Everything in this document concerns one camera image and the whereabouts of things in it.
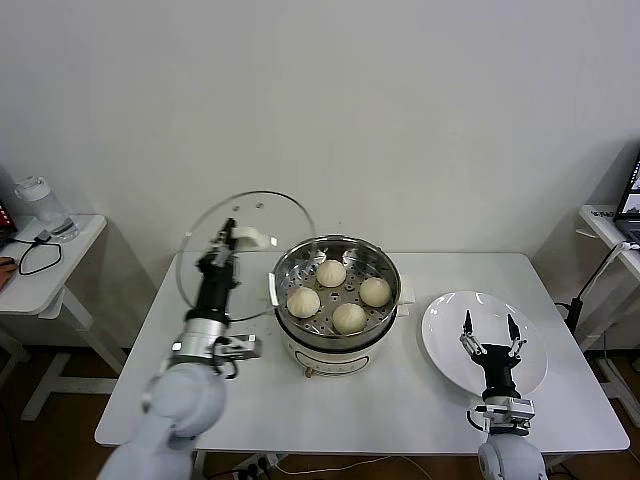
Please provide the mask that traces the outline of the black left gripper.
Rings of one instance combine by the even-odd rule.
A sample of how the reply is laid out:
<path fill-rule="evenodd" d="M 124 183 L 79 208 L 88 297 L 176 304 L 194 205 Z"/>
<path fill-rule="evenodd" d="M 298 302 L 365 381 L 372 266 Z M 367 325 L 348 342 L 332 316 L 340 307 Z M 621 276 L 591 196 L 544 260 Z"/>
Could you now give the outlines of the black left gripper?
<path fill-rule="evenodd" d="M 227 307 L 231 291 L 238 285 L 234 278 L 234 256 L 238 240 L 237 222 L 228 218 L 217 233 L 211 247 L 196 266 L 202 275 L 195 306 L 186 313 L 186 320 L 206 319 L 230 323 Z"/>

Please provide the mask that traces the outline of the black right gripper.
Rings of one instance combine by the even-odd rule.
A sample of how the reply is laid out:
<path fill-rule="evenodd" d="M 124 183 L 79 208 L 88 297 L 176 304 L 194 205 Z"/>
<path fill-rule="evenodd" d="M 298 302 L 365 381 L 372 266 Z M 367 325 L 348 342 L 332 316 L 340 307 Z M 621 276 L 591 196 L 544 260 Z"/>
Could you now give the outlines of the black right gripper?
<path fill-rule="evenodd" d="M 492 397 L 520 398 L 512 378 L 512 370 L 521 362 L 519 356 L 527 340 L 521 337 L 520 328 L 508 314 L 508 329 L 511 347 L 494 344 L 481 344 L 473 335 L 473 324 L 469 310 L 465 313 L 462 334 L 459 340 L 471 360 L 484 371 L 485 386 L 482 399 Z"/>

